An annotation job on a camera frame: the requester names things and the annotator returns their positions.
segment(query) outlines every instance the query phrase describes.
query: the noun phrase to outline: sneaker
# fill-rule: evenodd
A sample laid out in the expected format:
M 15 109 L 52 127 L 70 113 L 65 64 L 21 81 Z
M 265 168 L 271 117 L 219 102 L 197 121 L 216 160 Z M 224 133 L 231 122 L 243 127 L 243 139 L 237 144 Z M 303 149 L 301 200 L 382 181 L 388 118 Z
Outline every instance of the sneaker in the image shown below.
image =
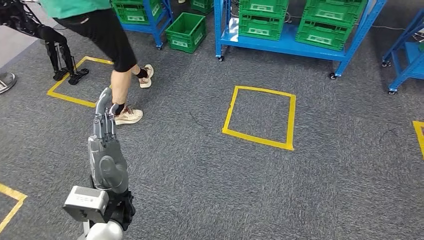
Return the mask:
M 140 121 L 142 117 L 143 111 L 136 109 L 133 110 L 125 106 L 122 112 L 115 116 L 115 123 L 117 126 L 122 124 L 135 124 L 136 122 Z
M 140 88 L 142 89 L 146 89 L 149 88 L 152 85 L 152 76 L 153 73 L 155 72 L 153 70 L 152 65 L 147 64 L 146 66 L 144 66 L 144 70 L 146 70 L 147 72 L 147 77 L 143 77 L 142 79 L 139 79 L 138 81 L 140 82 Z

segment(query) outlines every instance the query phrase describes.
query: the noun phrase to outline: green shirt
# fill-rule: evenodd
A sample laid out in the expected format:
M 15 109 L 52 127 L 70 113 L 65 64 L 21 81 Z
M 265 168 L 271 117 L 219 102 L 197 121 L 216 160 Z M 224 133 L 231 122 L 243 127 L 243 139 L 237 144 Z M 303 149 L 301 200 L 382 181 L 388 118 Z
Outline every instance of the green shirt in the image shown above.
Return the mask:
M 40 2 L 49 17 L 58 19 L 111 8 L 109 0 L 40 0 Z

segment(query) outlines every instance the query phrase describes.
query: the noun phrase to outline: shoe lace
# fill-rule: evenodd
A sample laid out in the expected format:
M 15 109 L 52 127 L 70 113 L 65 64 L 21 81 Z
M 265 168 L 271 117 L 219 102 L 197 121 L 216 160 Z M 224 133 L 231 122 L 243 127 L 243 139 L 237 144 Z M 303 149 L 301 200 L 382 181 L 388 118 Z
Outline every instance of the shoe lace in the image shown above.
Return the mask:
M 129 107 L 127 107 L 127 106 L 124 108 L 123 112 L 124 112 L 124 113 L 133 114 L 133 110 L 131 110 L 131 108 L 129 108 Z

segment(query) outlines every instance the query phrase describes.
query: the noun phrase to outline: yellow tape square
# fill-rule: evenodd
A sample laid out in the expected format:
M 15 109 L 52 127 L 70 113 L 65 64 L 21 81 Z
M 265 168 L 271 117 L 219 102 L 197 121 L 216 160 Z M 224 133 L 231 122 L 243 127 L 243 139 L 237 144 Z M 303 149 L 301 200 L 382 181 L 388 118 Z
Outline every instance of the yellow tape square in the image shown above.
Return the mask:
M 79 61 L 76 64 L 76 68 L 78 68 L 79 66 L 81 66 L 81 64 L 83 64 L 83 62 L 85 61 L 93 61 L 93 62 L 97 62 L 97 63 L 102 63 L 102 64 L 114 64 L 112 61 L 109 60 L 104 60 L 104 59 L 100 59 L 100 58 L 95 58 L 95 57 L 90 57 L 90 56 L 85 56 L 81 59 L 81 61 Z M 67 96 L 61 93 L 57 93 L 55 92 L 55 90 L 65 81 L 65 79 L 67 79 L 69 77 L 69 73 L 67 73 L 62 80 L 56 82 L 56 84 L 54 86 L 52 86 L 48 91 L 47 91 L 47 95 L 54 97 L 54 98 L 58 98 L 58 99 L 62 99 L 68 102 L 72 102 L 75 104 L 80 104 L 86 107 L 90 107 L 90 108 L 94 108 L 96 106 L 95 102 L 91 102 L 91 101 L 86 101 L 86 100 L 82 100 L 82 99 L 78 99 L 72 96 Z
M 1 234 L 3 229 L 5 229 L 6 225 L 11 221 L 13 216 L 18 212 L 19 208 L 24 203 L 24 199 L 27 196 L 25 194 L 20 193 L 16 190 L 13 190 L 12 188 L 5 186 L 1 183 L 0 183 L 0 193 L 5 194 L 5 195 L 17 200 L 17 203 L 12 208 L 12 210 L 10 210 L 10 212 L 6 215 L 6 217 L 0 222 L 0 234 Z
M 416 132 L 419 147 L 421 148 L 422 157 L 424 158 L 424 122 L 412 121 L 412 124 Z
M 231 114 L 233 113 L 233 108 L 234 108 L 234 104 L 236 103 L 237 93 L 239 92 L 239 89 L 277 94 L 277 95 L 286 96 L 290 98 L 290 105 L 288 108 L 287 136 L 286 136 L 285 142 L 273 141 L 273 140 L 269 140 L 269 139 L 265 139 L 265 138 L 261 138 L 257 136 L 252 136 L 242 132 L 228 129 L 230 125 Z M 265 88 L 251 87 L 251 86 L 235 86 L 234 92 L 232 94 L 231 104 L 229 106 L 228 113 L 226 115 L 224 127 L 222 128 L 222 132 L 224 134 L 228 134 L 228 135 L 245 139 L 245 140 L 255 142 L 258 144 L 265 144 L 265 145 L 273 146 L 276 148 L 293 151 L 295 150 L 293 148 L 293 132 L 295 128 L 295 110 L 296 110 L 296 95 L 294 94 L 265 89 Z

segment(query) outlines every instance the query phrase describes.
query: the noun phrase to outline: white label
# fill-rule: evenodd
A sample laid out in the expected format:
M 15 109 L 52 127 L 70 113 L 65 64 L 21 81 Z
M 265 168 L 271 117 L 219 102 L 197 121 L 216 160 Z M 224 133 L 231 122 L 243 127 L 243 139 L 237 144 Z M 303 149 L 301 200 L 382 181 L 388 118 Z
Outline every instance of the white label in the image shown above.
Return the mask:
M 345 14 L 339 13 L 339 12 L 331 12 L 331 11 L 325 11 L 320 9 L 315 16 L 328 18 L 328 19 L 336 19 L 336 20 L 343 20 L 345 17 Z
M 156 13 L 159 11 L 160 8 L 161 8 L 161 6 L 159 6 L 159 4 L 157 4 L 156 6 L 154 6 L 153 10 L 151 11 L 151 14 L 153 16 L 155 16 Z
M 203 37 L 203 32 L 201 32 L 199 36 L 196 38 L 196 40 L 194 40 L 194 45 L 198 44 L 198 42 L 200 41 L 200 39 L 202 39 L 202 37 Z
M 256 28 L 249 28 L 248 33 L 250 33 L 250 34 L 265 35 L 265 36 L 269 36 L 270 35 L 270 31 L 263 30 L 263 29 L 256 29 Z
M 177 41 L 177 40 L 172 40 L 172 44 L 180 46 L 180 47 L 184 47 L 184 48 L 188 48 L 189 45 L 185 42 L 182 41 Z
M 203 9 L 205 8 L 205 5 L 204 5 L 203 3 L 201 3 L 201 2 L 198 2 L 198 1 L 194 1 L 194 2 L 193 2 L 193 5 L 194 5 L 194 6 L 201 7 L 201 8 L 203 8 Z
M 251 4 L 250 10 L 265 11 L 265 12 L 273 13 L 274 12 L 274 6 Z
M 312 41 L 312 42 L 321 43 L 321 44 L 328 44 L 328 45 L 331 45 L 331 43 L 332 43 L 332 40 L 330 38 L 325 38 L 325 37 L 320 37 L 320 36 L 315 36 L 315 35 L 309 35 L 307 37 L 307 40 Z
M 145 21 L 144 16 L 128 16 L 128 21 Z

